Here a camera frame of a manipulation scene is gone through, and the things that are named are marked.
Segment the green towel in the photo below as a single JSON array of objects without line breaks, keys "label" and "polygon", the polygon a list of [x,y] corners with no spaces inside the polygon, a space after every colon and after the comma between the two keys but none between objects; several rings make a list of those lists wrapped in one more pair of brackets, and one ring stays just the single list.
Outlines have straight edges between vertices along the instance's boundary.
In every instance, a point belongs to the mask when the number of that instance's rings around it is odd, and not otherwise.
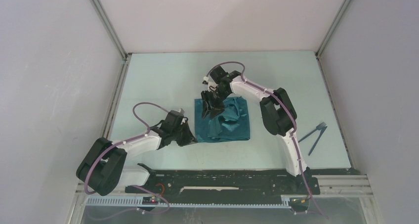
[{"label": "green towel", "polygon": [[248,104],[242,97],[224,100],[225,110],[215,118],[201,118],[202,99],[195,99],[195,135],[198,142],[250,139]]}]

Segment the clear plastic panel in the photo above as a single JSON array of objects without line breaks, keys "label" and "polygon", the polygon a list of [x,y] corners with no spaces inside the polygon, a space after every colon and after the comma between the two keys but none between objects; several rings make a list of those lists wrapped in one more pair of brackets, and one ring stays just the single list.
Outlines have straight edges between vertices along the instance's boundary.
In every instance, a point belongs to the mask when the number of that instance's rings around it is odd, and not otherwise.
[{"label": "clear plastic panel", "polygon": [[[163,214],[142,214],[130,207],[87,206],[83,224],[365,224],[358,198],[317,198],[329,220],[318,214],[294,215],[290,209],[171,208]],[[132,209],[112,218],[117,212]],[[316,211],[314,205],[309,210]]]}]

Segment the orange wire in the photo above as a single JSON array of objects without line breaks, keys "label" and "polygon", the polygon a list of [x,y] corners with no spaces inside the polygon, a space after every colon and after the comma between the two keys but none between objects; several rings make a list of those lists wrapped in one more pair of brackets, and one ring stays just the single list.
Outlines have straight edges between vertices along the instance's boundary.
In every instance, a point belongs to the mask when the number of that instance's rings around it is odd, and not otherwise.
[{"label": "orange wire", "polygon": [[156,184],[156,186],[158,186],[158,185],[160,185],[162,187],[162,189],[163,189],[162,192],[161,192],[161,194],[160,194],[160,196],[162,196],[163,193],[165,192],[165,186],[162,183]]}]

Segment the folded cloth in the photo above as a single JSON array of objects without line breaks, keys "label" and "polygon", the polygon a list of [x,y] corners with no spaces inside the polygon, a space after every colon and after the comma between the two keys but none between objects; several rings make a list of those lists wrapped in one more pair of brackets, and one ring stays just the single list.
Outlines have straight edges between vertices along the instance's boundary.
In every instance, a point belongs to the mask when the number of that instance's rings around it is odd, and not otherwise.
[{"label": "folded cloth", "polygon": [[224,100],[225,110],[213,119],[201,118],[202,99],[195,99],[195,136],[198,142],[250,139],[248,104],[242,97]]}]

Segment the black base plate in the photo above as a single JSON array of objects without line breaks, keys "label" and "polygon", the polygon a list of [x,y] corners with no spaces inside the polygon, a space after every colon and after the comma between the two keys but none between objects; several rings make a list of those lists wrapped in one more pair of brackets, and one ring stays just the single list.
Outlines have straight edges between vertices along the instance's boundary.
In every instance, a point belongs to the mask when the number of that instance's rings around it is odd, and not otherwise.
[{"label": "black base plate", "polygon": [[[313,194],[320,194],[316,178],[308,183]],[[143,186],[154,192],[163,191],[170,203],[187,204],[282,204],[281,195],[307,195],[304,185],[297,185],[285,170],[156,170]],[[186,189],[185,187],[220,187],[216,189]],[[128,186],[126,193],[144,193]]]}]

